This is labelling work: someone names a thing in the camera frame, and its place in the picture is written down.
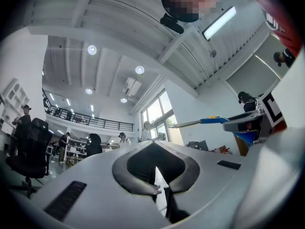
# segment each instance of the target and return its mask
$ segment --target red object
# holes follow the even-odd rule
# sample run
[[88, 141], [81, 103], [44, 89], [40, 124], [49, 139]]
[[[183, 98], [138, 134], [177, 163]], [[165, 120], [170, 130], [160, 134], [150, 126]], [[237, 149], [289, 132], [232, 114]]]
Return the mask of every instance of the red object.
[[302, 47], [302, 41], [287, 14], [278, 0], [257, 0], [261, 7], [270, 14], [284, 31], [274, 31], [281, 43], [296, 57]]

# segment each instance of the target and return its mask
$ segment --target floor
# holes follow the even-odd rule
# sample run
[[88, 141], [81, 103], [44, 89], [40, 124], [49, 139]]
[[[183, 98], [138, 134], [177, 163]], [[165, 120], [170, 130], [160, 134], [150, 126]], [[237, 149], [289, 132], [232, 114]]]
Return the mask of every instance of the floor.
[[[0, 151], [0, 174], [4, 179], [5, 183], [8, 185], [20, 186], [22, 181], [25, 181], [25, 177], [20, 175], [19, 173], [11, 170], [11, 168], [5, 163], [5, 159], [7, 157], [6, 152]], [[55, 179], [65, 170], [67, 170], [69, 166], [67, 164], [60, 164], [58, 162], [58, 156], [54, 156], [50, 158], [49, 165], [49, 175], [44, 178], [38, 179], [44, 185], [48, 184], [50, 181]], [[42, 187], [43, 185], [37, 181], [36, 179], [32, 179], [32, 185], [37, 187]]]

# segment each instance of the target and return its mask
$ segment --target chair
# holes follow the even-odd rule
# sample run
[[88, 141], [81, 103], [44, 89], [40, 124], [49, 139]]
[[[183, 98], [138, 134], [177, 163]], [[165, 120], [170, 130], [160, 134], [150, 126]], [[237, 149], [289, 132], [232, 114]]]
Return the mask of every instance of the chair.
[[46, 150], [52, 134], [48, 131], [48, 127], [48, 123], [35, 118], [29, 126], [24, 145], [25, 156], [10, 156], [6, 158], [6, 163], [12, 170], [26, 177], [25, 182], [22, 182], [22, 186], [9, 187], [13, 190], [27, 191], [28, 198], [39, 189], [39, 187], [32, 186], [31, 178], [38, 179], [49, 175], [51, 154]]
[[90, 134], [89, 139], [91, 140], [91, 143], [89, 145], [86, 145], [86, 151], [87, 151], [87, 157], [100, 154], [103, 152], [101, 143], [102, 140], [97, 134]]

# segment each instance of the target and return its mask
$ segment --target window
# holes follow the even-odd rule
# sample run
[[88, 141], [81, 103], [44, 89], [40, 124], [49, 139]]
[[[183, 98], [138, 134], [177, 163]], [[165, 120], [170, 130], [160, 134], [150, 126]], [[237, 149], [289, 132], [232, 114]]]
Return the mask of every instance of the window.
[[167, 92], [164, 92], [161, 96], [160, 96], [160, 101], [162, 104], [162, 108], [163, 108], [163, 113], [167, 113], [172, 109], [172, 105], [171, 102], [168, 98]]
[[147, 112], [150, 123], [154, 122], [156, 119], [162, 116], [159, 99], [154, 101], [154, 103], [147, 109]]
[[176, 124], [177, 120], [166, 91], [162, 91], [152, 104], [142, 112], [142, 124], [145, 121], [152, 124], [150, 130], [152, 139], [162, 134], [166, 141], [183, 146], [180, 130], [168, 128]]

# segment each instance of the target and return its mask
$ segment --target black slot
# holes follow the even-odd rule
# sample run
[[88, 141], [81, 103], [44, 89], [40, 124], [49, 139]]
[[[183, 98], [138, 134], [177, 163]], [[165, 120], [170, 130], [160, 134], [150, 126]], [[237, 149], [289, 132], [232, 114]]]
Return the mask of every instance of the black slot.
[[53, 218], [63, 221], [87, 184], [73, 181], [45, 209]]
[[220, 165], [220, 166], [224, 166], [224, 167], [227, 167], [227, 168], [234, 169], [234, 170], [239, 170], [239, 168], [241, 166], [241, 164], [232, 163], [232, 162], [228, 162], [228, 161], [225, 161], [225, 160], [221, 160], [217, 164]]

